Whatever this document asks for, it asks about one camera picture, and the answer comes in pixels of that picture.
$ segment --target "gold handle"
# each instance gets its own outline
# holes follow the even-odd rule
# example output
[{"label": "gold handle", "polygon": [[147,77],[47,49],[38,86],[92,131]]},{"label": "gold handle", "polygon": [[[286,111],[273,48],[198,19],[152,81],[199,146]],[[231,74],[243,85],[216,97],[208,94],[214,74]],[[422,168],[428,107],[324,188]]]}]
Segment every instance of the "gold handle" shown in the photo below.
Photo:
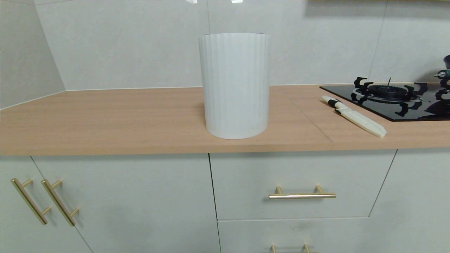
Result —
[{"label": "gold handle", "polygon": [[24,188],[25,186],[31,184],[32,182],[33,179],[29,179],[25,183],[21,184],[17,178],[11,179],[11,183],[19,192],[20,196],[22,196],[23,200],[25,200],[27,205],[31,208],[34,215],[36,215],[37,219],[42,223],[42,225],[46,225],[48,221],[44,217],[44,215],[50,211],[51,207],[47,207],[43,212],[39,211],[39,208],[37,208],[36,204],[34,204],[33,200],[30,198],[30,195],[28,195],[27,191]]},{"label": "gold handle", "polygon": [[269,194],[269,199],[333,199],[336,197],[334,192],[322,191],[320,185],[316,185],[315,189],[317,193],[283,194],[281,187],[277,186],[275,194]]},{"label": "gold handle", "polygon": [[[303,247],[305,248],[306,253],[319,253],[319,252],[310,252],[307,244],[305,244]],[[272,247],[270,248],[270,250],[272,251],[272,253],[277,253],[277,249],[275,249],[274,244],[272,244]]]},{"label": "gold handle", "polygon": [[49,193],[49,195],[52,198],[55,205],[58,207],[58,209],[63,214],[64,218],[66,218],[69,225],[75,226],[75,220],[73,219],[73,217],[80,210],[78,208],[76,208],[75,210],[73,210],[73,212],[69,212],[54,190],[58,185],[62,184],[63,182],[61,180],[58,180],[54,184],[51,185],[47,179],[44,179],[41,181],[41,183],[44,186],[45,190],[47,190],[47,192]]}]

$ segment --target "white cabinet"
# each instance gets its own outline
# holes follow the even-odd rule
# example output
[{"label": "white cabinet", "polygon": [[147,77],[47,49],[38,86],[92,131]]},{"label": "white cabinet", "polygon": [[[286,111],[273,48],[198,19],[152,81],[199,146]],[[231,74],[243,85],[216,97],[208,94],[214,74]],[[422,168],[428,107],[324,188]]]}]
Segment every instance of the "white cabinet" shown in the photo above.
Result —
[{"label": "white cabinet", "polygon": [[[395,150],[211,154],[217,217],[278,219],[367,217]],[[335,199],[269,199],[312,193],[316,185]]]},{"label": "white cabinet", "polygon": [[33,158],[94,253],[220,252],[207,154]]},{"label": "white cabinet", "polygon": [[[42,225],[18,191],[11,184],[17,178],[40,211],[51,206]],[[41,185],[42,176],[30,157],[0,158],[0,252],[4,253],[91,253],[74,227],[54,206]]]},{"label": "white cabinet", "polygon": [[220,221],[222,253],[364,253],[360,235],[368,218]]},{"label": "white cabinet", "polygon": [[450,149],[400,149],[364,230],[367,253],[450,252]]}]

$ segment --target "tiled wall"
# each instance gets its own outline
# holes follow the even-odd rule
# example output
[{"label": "tiled wall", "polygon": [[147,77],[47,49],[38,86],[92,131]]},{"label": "tiled wall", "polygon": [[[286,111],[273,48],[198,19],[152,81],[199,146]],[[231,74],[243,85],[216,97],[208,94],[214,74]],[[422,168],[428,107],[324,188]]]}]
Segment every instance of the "tiled wall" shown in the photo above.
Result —
[{"label": "tiled wall", "polygon": [[435,81],[450,54],[449,2],[34,2],[67,90],[201,86],[208,33],[271,34],[271,84]]},{"label": "tiled wall", "polygon": [[33,0],[1,0],[0,25],[0,108],[63,91]]}]

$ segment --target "black glass cooktop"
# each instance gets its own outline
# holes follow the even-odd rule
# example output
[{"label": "black glass cooktop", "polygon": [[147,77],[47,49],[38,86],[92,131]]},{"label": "black glass cooktop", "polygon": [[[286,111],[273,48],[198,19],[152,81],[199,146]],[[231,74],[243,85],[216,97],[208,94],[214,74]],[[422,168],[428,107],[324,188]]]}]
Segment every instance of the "black glass cooktop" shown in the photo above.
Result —
[{"label": "black glass cooktop", "polygon": [[450,120],[450,87],[415,83],[412,85],[360,84],[321,86],[336,96],[344,98],[390,121]]}]

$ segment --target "kitchen counter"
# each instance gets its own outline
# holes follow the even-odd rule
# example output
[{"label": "kitchen counter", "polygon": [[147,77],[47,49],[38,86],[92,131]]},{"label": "kitchen counter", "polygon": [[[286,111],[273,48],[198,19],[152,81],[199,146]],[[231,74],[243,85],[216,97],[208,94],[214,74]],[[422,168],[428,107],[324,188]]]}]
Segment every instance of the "kitchen counter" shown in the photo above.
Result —
[{"label": "kitchen counter", "polygon": [[269,125],[243,140],[206,130],[201,88],[66,91],[1,111],[0,155],[108,155],[449,147],[450,122],[390,122],[375,137],[321,101],[319,86],[271,86]]}]

